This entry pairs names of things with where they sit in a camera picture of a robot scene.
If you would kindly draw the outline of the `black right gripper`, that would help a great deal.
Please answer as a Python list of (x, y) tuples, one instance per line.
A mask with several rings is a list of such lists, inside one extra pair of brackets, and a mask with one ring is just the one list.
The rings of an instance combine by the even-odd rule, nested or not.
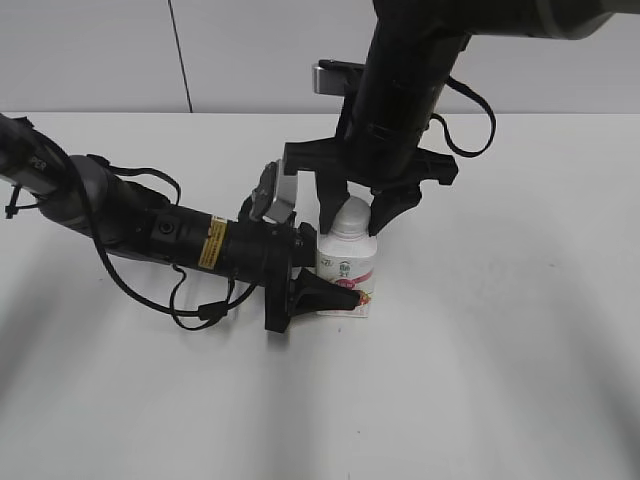
[(327, 235), (350, 198), (348, 182), (373, 190), (368, 233), (377, 236), (391, 221), (421, 201), (420, 184), (450, 186), (459, 169), (453, 156), (402, 141), (336, 137), (291, 142), (284, 147), (285, 171), (315, 172), (319, 231)]

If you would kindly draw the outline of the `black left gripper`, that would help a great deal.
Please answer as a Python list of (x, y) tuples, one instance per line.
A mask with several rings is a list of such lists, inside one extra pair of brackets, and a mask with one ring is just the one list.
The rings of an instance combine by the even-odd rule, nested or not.
[(354, 310), (360, 293), (322, 279), (301, 269), (292, 279), (292, 270), (314, 263), (316, 230), (306, 222), (231, 222), (222, 248), (222, 273), (235, 279), (255, 282), (264, 288), (265, 329), (283, 333), (291, 317), (304, 314)]

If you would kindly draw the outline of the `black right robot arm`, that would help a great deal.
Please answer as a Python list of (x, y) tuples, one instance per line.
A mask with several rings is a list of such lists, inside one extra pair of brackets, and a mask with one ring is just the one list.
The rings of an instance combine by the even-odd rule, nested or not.
[(322, 59), (313, 90), (342, 98), (335, 134), (288, 143), (285, 169), (310, 171), (320, 204), (319, 230), (327, 234), (346, 203), (350, 183), (371, 190), (367, 231), (377, 235), (416, 207), (425, 180), (453, 183), (457, 146), (449, 155), (420, 148), (444, 88), (489, 104), (451, 76), (474, 36), (581, 40), (615, 14), (636, 14), (636, 1), (376, 1), (374, 34), (365, 63)]

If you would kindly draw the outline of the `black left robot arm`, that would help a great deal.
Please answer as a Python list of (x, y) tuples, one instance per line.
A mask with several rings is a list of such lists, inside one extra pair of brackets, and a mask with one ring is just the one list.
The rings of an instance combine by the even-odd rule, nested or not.
[[(237, 218), (227, 220), (184, 207), (134, 180), (151, 175), (178, 189), (162, 171), (120, 168), (98, 155), (70, 156), (27, 118), (1, 118), (1, 178), (13, 187), (6, 216), (23, 210), (18, 198), (29, 192), (45, 218), (92, 240), (126, 295), (188, 331), (216, 325), (258, 287), (265, 294), (265, 328), (276, 333), (285, 332), (295, 316), (360, 304), (359, 291), (310, 272), (317, 246), (310, 224), (297, 224), (292, 210), (279, 221), (265, 221), (262, 203), (273, 191), (268, 182), (276, 171), (276, 163), (268, 164)], [(224, 277), (226, 296), (194, 310), (177, 308), (175, 292), (167, 304), (156, 303), (122, 279), (112, 256), (169, 265), (180, 275), (193, 269)]]

